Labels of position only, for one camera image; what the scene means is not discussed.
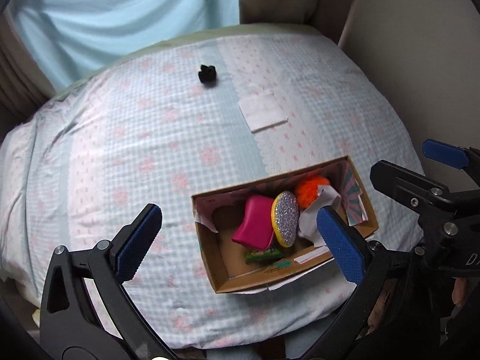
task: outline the bedsheet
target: bedsheet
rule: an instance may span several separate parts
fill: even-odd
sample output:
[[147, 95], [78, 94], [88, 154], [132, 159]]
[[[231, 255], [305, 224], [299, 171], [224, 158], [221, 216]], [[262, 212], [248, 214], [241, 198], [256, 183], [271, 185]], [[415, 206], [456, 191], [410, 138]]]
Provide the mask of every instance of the bedsheet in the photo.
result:
[[[272, 292], [215, 294], [190, 197], [343, 155], [376, 211], [374, 238], [397, 250], [419, 240], [416, 215], [369, 181], [380, 159], [422, 173], [387, 100], [319, 33], [240, 27], [243, 35], [117, 64], [9, 133], [0, 150], [1, 270], [37, 302], [55, 246], [93, 247], [155, 203], [162, 230], [125, 288], [168, 345], [247, 344], [325, 317], [354, 289], [334, 262]], [[215, 87], [198, 81], [200, 64], [216, 66]], [[289, 121], [252, 134], [238, 101], [266, 92]], [[98, 296], [93, 302], [100, 310]], [[114, 329], [105, 311], [100, 318]]]

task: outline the pink pouch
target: pink pouch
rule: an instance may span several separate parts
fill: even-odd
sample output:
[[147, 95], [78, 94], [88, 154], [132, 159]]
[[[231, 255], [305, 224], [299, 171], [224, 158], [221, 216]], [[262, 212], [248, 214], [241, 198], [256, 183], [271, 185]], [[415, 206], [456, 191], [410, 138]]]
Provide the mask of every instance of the pink pouch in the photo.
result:
[[232, 241], [247, 249], [264, 251], [272, 245], [274, 232], [272, 227], [272, 198], [253, 195], [245, 204], [243, 222], [232, 237]]

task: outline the orange pom-pom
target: orange pom-pom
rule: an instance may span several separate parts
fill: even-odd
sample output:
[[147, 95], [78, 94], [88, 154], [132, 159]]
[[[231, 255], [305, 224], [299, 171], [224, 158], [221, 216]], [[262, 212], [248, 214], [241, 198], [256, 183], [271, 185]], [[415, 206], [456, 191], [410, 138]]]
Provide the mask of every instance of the orange pom-pom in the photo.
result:
[[330, 185], [330, 181], [322, 176], [310, 176], [299, 181], [295, 187], [295, 196], [300, 208], [308, 208], [318, 198], [318, 186]]

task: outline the open cardboard box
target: open cardboard box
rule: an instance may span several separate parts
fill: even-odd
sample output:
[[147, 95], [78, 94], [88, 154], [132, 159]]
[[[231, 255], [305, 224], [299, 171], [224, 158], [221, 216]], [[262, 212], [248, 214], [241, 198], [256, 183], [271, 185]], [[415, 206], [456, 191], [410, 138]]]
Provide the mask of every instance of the open cardboard box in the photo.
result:
[[332, 259], [326, 246], [315, 248], [308, 240], [297, 237], [292, 247], [282, 249], [285, 258], [273, 263], [247, 264], [247, 249], [231, 240], [242, 223], [245, 200], [250, 194], [274, 198], [280, 192], [293, 191], [299, 180], [313, 174], [327, 177], [340, 193], [342, 204], [338, 213], [346, 223], [356, 224], [354, 227], [365, 238], [375, 232], [378, 224], [374, 210], [349, 157], [195, 195], [192, 203], [200, 251], [216, 293], [274, 290]]

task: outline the blue gripper pad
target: blue gripper pad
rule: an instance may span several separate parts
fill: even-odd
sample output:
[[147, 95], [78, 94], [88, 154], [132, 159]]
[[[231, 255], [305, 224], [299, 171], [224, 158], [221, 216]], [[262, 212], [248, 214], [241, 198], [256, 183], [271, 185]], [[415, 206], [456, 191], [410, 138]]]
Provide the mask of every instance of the blue gripper pad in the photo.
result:
[[343, 231], [342, 226], [325, 208], [318, 210], [317, 229], [332, 252], [345, 279], [358, 285], [365, 276], [363, 256]]
[[132, 280], [143, 258], [162, 227], [162, 210], [156, 205], [133, 230], [132, 235], [117, 254], [117, 280]]
[[427, 139], [423, 143], [422, 152], [425, 157], [455, 169], [469, 166], [469, 158], [464, 150], [443, 142]]

